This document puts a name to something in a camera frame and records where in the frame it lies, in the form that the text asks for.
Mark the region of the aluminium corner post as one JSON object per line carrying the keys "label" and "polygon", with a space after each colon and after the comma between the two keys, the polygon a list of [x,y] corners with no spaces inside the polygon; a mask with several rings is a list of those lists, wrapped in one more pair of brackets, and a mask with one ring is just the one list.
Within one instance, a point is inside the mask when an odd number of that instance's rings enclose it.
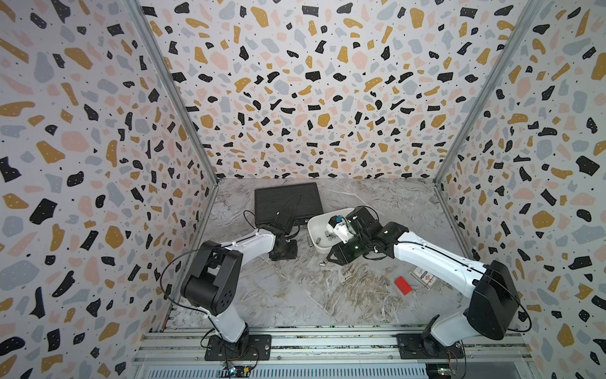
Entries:
{"label": "aluminium corner post", "polygon": [[200,159],[201,166],[205,172],[205,177],[208,178],[213,187],[219,185],[219,180],[216,177],[216,174],[212,170],[210,160],[205,152],[205,149],[200,141],[200,137],[193,125],[191,118],[189,117],[189,113],[186,110],[186,106],[183,104],[181,96],[178,94],[178,90],[175,86],[175,81],[172,78],[170,70],[167,68],[164,60],[163,54],[157,44],[156,39],[153,36],[153,32],[151,27],[148,25],[148,22],[145,18],[143,9],[140,5],[139,1],[136,0],[125,0],[123,1],[126,11],[129,14],[130,19],[134,23],[134,28],[137,30],[139,36],[142,39],[142,44],[145,46],[151,63],[156,69],[159,81],[162,83],[163,87],[167,92],[167,96],[172,102],[175,110],[177,112],[178,117],[181,120],[181,123],[184,126],[187,136],[191,140],[193,145],[193,149],[195,153],[197,153],[198,158]]}
{"label": "aluminium corner post", "polygon": [[505,44],[502,54],[497,59],[496,64],[491,70],[489,76],[487,76],[484,86],[481,88],[481,91],[479,91],[477,99],[472,104],[470,112],[462,124],[462,128],[454,139],[451,148],[449,149],[443,163],[440,166],[440,169],[437,172],[437,176],[434,179],[435,188],[437,190],[440,189],[440,183],[445,179],[448,168],[455,160],[458,151],[472,130],[474,123],[479,118],[492,92],[500,83],[501,77],[503,77],[505,71],[507,70],[512,57],[518,49],[519,44],[521,44],[523,41],[527,30],[532,25],[532,22],[540,11],[543,3],[544,2],[541,0],[530,0],[521,12],[521,16],[519,17],[519,20],[514,27],[508,42]]}

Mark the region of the white plastic storage box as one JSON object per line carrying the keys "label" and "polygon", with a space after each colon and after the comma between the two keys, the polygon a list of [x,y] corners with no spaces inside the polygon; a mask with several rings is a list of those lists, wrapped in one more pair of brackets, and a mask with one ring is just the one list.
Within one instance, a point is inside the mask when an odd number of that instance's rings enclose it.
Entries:
{"label": "white plastic storage box", "polygon": [[[325,231],[328,231],[329,220],[333,216],[347,216],[353,210],[353,208],[343,208],[329,213],[324,213],[319,216],[314,216],[309,220],[307,223],[309,236],[311,236],[314,248],[318,254],[328,255],[331,248],[341,242],[338,237],[329,238],[325,235]],[[320,244],[316,243],[318,238],[321,238]]]}

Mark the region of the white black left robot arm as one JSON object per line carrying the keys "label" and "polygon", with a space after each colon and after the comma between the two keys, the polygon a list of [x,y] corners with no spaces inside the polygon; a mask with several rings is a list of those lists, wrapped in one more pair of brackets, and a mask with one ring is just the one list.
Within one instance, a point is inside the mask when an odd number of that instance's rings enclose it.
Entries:
{"label": "white black left robot arm", "polygon": [[247,338],[248,325],[232,305],[241,268],[267,254],[273,261],[295,259],[296,237],[282,228],[267,225],[225,243],[206,241],[196,251],[181,284],[181,297],[196,311],[208,315],[219,337],[228,344]]}

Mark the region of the small printed card box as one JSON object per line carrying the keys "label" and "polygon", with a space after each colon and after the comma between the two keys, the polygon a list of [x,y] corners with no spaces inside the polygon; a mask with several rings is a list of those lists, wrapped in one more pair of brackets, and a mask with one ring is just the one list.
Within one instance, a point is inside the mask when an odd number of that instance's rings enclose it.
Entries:
{"label": "small printed card box", "polygon": [[410,275],[427,289],[431,289],[439,281],[432,273],[420,267],[413,268]]}

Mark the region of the aluminium corner post left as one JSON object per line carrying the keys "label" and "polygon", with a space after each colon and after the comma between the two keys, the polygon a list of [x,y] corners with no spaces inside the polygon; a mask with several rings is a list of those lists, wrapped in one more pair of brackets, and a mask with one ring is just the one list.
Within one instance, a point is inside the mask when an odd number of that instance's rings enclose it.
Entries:
{"label": "aluminium corner post left", "polygon": [[219,180],[216,177],[216,174],[212,170],[210,160],[205,152],[205,149],[200,141],[200,137],[193,125],[191,118],[189,117],[189,113],[186,110],[186,106],[183,104],[181,96],[178,94],[178,90],[175,86],[175,81],[172,78],[170,70],[167,68],[164,60],[163,54],[157,44],[156,39],[153,36],[153,32],[151,27],[148,25],[148,22],[145,18],[143,9],[140,5],[139,1],[136,0],[125,0],[123,1],[126,11],[129,14],[130,19],[134,23],[134,28],[137,30],[139,36],[142,39],[142,44],[145,46],[151,63],[156,69],[159,81],[162,83],[163,87],[167,92],[167,96],[172,102],[175,110],[177,112],[178,117],[181,120],[181,123],[184,126],[187,136],[191,140],[193,145],[193,149],[195,153],[197,153],[198,158],[200,159],[201,166],[205,172],[205,177],[208,178],[213,187],[219,185]]}

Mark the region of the aluminium corner post right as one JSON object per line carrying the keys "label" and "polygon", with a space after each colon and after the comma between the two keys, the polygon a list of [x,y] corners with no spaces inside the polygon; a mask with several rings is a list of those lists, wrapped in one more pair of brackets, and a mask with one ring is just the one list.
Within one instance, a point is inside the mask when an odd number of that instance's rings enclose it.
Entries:
{"label": "aluminium corner post right", "polygon": [[440,183],[445,179],[448,168],[455,160],[458,151],[472,130],[474,123],[479,118],[492,92],[500,83],[501,77],[503,77],[505,71],[507,70],[512,57],[518,49],[519,44],[521,44],[523,41],[527,30],[532,25],[532,22],[540,11],[543,3],[544,2],[541,0],[530,0],[521,12],[521,16],[519,17],[519,20],[514,27],[508,42],[505,44],[502,54],[497,59],[496,64],[491,70],[489,76],[487,76],[484,86],[481,88],[481,91],[479,91],[477,99],[472,104],[470,112],[462,124],[462,128],[454,139],[451,148],[449,149],[443,163],[440,166],[440,169],[437,172],[437,176],[434,179],[435,188],[437,190],[440,189]]}

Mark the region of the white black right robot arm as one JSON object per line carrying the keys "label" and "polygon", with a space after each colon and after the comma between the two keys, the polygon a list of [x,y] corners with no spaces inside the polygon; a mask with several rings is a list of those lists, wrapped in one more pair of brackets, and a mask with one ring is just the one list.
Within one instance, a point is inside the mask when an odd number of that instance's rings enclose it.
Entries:
{"label": "white black right robot arm", "polygon": [[369,208],[358,206],[346,215],[330,216],[325,230],[336,240],[328,260],[347,265],[359,257],[389,257],[422,268],[446,282],[470,301],[448,316],[437,315],[421,333],[413,350],[435,356],[475,336],[502,340],[521,308],[507,267],[460,257],[432,244],[396,222],[382,224]]}

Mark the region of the red plastic block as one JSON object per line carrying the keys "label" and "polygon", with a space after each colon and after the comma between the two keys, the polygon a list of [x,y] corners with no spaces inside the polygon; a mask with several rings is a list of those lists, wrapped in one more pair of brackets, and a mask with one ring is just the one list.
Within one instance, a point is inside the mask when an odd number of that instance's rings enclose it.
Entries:
{"label": "red plastic block", "polygon": [[402,276],[395,280],[395,286],[403,295],[408,295],[413,290],[410,284]]}

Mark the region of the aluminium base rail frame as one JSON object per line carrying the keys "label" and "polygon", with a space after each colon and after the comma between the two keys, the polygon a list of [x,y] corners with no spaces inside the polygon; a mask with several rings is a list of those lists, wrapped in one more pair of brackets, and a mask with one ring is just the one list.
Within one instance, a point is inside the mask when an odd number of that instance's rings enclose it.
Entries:
{"label": "aluminium base rail frame", "polygon": [[470,337],[439,358],[413,349],[420,325],[252,328],[245,359],[211,360],[205,329],[145,336],[132,378],[539,378],[518,334]]}

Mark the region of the black ribbed tool case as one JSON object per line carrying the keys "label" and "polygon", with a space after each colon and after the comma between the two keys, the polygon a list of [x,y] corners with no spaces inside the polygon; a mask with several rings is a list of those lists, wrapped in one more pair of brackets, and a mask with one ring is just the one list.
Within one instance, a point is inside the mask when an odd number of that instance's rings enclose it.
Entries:
{"label": "black ribbed tool case", "polygon": [[312,217],[324,213],[316,183],[266,187],[253,193],[257,227],[271,223],[282,211],[292,211],[296,224],[306,224]]}

